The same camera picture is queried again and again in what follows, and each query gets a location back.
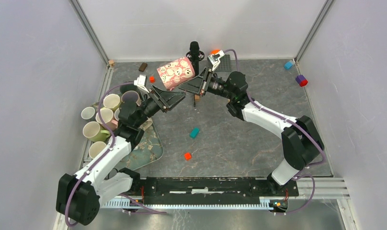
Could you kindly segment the light green mug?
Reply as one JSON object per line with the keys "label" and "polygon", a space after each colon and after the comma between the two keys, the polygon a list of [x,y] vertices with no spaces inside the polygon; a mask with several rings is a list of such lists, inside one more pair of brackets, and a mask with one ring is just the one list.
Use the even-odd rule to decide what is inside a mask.
{"label": "light green mug", "polygon": [[92,142],[106,141],[111,135],[110,132],[104,129],[98,122],[88,122],[82,130],[82,134]]}

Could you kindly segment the pink octagonal mug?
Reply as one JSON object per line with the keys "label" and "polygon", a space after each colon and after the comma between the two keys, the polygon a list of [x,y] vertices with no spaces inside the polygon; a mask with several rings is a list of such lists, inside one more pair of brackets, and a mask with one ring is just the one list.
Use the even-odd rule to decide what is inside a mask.
{"label": "pink octagonal mug", "polygon": [[95,115],[95,120],[106,130],[114,131],[118,128],[118,122],[111,109],[105,107],[100,109]]}

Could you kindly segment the pink ghost pattern mug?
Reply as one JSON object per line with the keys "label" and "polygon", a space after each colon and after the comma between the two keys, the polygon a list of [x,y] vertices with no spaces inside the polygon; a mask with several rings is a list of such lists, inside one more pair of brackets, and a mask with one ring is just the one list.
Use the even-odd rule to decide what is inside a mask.
{"label": "pink ghost pattern mug", "polygon": [[195,77],[194,68],[187,57],[181,57],[157,68],[157,73],[169,91]]}

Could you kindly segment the yellow-green octagonal mug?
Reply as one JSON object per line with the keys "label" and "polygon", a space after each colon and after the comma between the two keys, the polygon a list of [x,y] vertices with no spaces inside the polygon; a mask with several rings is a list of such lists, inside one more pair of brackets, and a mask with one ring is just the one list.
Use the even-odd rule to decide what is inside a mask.
{"label": "yellow-green octagonal mug", "polygon": [[111,109],[115,112],[121,104],[121,98],[118,94],[109,94],[103,99],[103,105],[105,108]]}

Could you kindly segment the small grey-blue mug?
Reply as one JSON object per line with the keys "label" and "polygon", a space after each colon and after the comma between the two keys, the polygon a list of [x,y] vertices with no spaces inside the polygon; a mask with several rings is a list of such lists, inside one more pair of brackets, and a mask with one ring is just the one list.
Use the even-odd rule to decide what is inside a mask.
{"label": "small grey-blue mug", "polygon": [[95,118],[96,109],[92,106],[85,107],[80,116],[85,121],[92,121]]}

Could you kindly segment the tall seashell cream mug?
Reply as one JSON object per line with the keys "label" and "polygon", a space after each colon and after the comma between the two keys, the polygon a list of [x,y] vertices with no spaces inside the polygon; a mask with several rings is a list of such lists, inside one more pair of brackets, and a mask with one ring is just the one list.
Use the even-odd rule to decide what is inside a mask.
{"label": "tall seashell cream mug", "polygon": [[141,126],[140,128],[144,131],[146,131],[147,129],[149,129],[153,124],[153,120],[152,118],[149,118],[147,121],[145,121]]}

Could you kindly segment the dark green mug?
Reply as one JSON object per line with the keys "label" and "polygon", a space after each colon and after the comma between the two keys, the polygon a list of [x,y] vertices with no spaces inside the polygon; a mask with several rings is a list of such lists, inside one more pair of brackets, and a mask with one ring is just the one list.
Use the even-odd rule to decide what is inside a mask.
{"label": "dark green mug", "polygon": [[124,85],[120,86],[119,91],[120,91],[121,94],[124,94],[124,93],[126,93],[128,91],[136,91],[136,92],[138,92],[138,87],[135,86],[133,83],[124,84]]}

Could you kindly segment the salmon flower mug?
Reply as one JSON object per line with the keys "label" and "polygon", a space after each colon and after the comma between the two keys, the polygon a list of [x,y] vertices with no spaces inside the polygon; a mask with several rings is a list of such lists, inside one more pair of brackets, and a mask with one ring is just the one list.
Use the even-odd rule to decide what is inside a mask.
{"label": "salmon flower mug", "polygon": [[115,120],[119,120],[119,114],[120,114],[120,108],[117,108],[114,112],[114,118]]}

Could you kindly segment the yellow mug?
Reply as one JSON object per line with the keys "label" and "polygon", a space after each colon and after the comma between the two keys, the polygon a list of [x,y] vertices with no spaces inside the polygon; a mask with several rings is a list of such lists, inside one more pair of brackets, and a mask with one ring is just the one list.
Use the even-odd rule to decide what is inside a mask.
{"label": "yellow mug", "polygon": [[97,141],[97,142],[94,142],[93,144],[91,144],[89,150],[88,150],[88,156],[91,158],[91,159],[94,159],[95,157],[97,157],[102,150],[104,150],[106,148],[107,144],[103,141]]}

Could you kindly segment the iridescent pink mug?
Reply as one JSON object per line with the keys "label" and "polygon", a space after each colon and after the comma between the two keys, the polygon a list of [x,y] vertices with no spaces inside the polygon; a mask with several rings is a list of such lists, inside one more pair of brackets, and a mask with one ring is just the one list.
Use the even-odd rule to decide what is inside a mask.
{"label": "iridescent pink mug", "polygon": [[135,102],[138,106],[141,105],[141,97],[137,91],[126,91],[121,96],[122,102]]}

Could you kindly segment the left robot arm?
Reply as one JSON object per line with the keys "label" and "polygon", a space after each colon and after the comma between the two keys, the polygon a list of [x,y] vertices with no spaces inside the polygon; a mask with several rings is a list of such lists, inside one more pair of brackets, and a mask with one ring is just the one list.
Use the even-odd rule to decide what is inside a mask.
{"label": "left robot arm", "polygon": [[68,227],[88,225],[111,199],[125,192],[136,195],[140,191],[139,174],[130,169],[121,169],[110,179],[106,176],[140,143],[144,135],[140,126],[159,111],[171,111],[185,97],[184,92],[152,86],[141,104],[121,103],[119,126],[109,132],[108,145],[88,165],[74,175],[64,174],[58,181],[56,211],[64,215]]}

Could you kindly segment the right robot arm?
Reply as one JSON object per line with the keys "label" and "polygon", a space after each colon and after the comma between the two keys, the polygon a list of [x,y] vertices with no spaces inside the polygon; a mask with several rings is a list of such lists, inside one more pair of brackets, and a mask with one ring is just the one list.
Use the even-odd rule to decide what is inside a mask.
{"label": "right robot arm", "polygon": [[227,108],[233,117],[256,124],[281,139],[284,159],[267,177],[267,190],[274,196],[284,192],[288,181],[306,167],[316,165],[317,156],[322,156],[321,163],[326,161],[324,144],[312,119],[305,115],[300,118],[284,115],[261,105],[247,92],[245,74],[239,71],[223,80],[205,68],[178,88],[200,96],[212,93],[227,98]]}

